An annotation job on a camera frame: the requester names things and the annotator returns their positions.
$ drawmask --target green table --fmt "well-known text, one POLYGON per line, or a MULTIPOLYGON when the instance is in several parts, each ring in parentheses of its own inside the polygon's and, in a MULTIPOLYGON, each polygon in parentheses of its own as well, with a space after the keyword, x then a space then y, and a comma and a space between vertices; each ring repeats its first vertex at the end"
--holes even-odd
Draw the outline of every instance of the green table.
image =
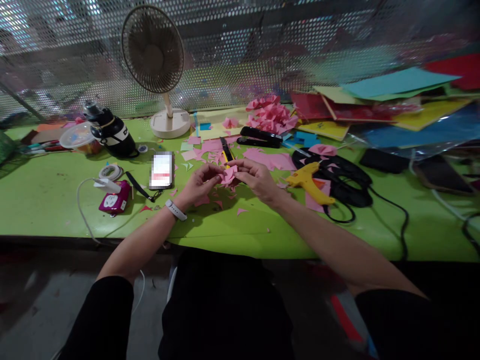
MULTIPOLYGON (((146 144, 158 149, 157 139, 149 127, 148 119, 127 120, 126 125, 137 144, 146 144)), ((31 128, 20 127, 7 131, 13 139, 20 139, 31 128)), ((187 138, 165 140, 160 145, 164 151, 180 150, 181 142, 187 138)), ((242 150, 234 147, 235 156, 241 158, 242 150)), ((265 149, 267 153, 278 150, 265 149)), ((290 149, 281 152, 291 153, 290 149)), ((79 183, 91 177, 97 177, 106 162, 117 162, 126 171, 131 171, 140 184, 148 185, 149 168, 153 152, 141 154, 133 160, 117 160, 103 150, 94 157, 85 157, 80 153, 57 153, 29 159, 25 163, 9 162, 0 167, 1 221, 0 235, 7 236, 62 238, 89 237, 87 228, 77 209, 76 191, 79 183)), ((344 148, 339 155, 358 162, 363 150, 354 151, 344 148)), ((179 166, 175 178, 175 188, 180 191, 190 174, 202 163, 192 160, 193 168, 187 171, 181 154, 176 154, 179 166)), ((406 241, 411 261, 461 261, 477 262, 476 252, 461 232, 461 221, 440 205, 419 181, 407 171, 404 174, 384 174, 365 168, 373 179, 373 188, 405 207, 410 213, 410 225, 406 232, 406 241)), ((289 171, 276 170, 275 179, 286 177, 289 171)), ((304 203, 305 193, 301 188, 290 189, 292 195, 304 203)), ((139 212, 145 205, 163 206, 171 199, 170 190, 165 191, 152 204, 136 193, 125 213, 111 218, 98 210, 104 193, 93 188, 93 182, 86 183, 80 193, 81 208, 97 238, 124 238, 155 211, 139 212)), ((211 200, 223 201, 223 208, 212 202, 192 208, 186 222, 178 222, 170 234, 169 241, 217 252, 242 254, 257 258, 304 259, 315 254, 302 239, 275 212, 253 196, 246 185, 237 187, 237 196, 229 199, 225 189, 218 190, 219 197, 211 200), (248 210, 237 217, 237 209, 248 210)), ((469 214, 479 208, 475 198, 442 194, 443 198, 457 206, 463 214, 469 214)), ((379 249, 388 259, 398 260, 401 256, 399 233, 404 221, 403 213, 396 207, 374 197, 373 206, 355 208, 357 220, 345 228, 379 249)), ((339 218, 345 213, 342 206, 334 209, 332 215, 339 218)), ((472 230, 476 237, 479 234, 472 230)))

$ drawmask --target black stapler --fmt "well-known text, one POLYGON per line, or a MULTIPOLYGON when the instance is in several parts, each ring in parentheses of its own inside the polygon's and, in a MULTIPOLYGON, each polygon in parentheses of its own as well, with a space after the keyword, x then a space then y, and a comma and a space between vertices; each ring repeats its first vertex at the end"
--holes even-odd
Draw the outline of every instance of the black stapler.
POLYGON ((263 148, 279 149, 284 140, 280 135, 244 126, 240 131, 241 137, 236 142, 240 145, 258 146, 263 148))

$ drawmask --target fan stand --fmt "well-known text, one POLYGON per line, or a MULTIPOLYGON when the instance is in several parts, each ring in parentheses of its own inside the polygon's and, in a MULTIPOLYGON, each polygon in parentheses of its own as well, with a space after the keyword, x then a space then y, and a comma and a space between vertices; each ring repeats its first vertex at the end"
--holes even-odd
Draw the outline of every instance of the fan stand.
POLYGON ((160 139, 178 138, 190 129, 190 115, 183 109, 172 108, 168 92, 162 95, 166 109, 151 117, 151 131, 160 139))

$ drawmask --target perforated metal wall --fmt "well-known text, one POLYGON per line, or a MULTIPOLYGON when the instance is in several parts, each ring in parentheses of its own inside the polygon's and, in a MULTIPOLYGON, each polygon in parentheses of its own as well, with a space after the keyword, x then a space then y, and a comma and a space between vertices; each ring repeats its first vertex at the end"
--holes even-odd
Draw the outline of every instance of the perforated metal wall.
MULTIPOLYGON (((139 4, 178 26, 185 70, 171 101, 188 111, 287 100, 448 56, 479 34, 470 0, 0 0, 0 83, 44 117, 74 115, 86 98, 121 117, 155 113, 161 96, 132 79, 120 48, 139 4)), ((1 93, 0 117, 22 109, 1 93)))

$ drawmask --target fan base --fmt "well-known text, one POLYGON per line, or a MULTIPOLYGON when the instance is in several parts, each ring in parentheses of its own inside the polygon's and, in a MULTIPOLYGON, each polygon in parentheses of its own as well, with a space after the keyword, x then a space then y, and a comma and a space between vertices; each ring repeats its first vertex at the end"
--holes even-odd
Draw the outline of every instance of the fan base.
POLYGON ((190 115, 185 110, 174 108, 173 117, 167 116, 167 110, 162 110, 150 119, 151 131, 160 139, 178 138, 190 129, 190 115))

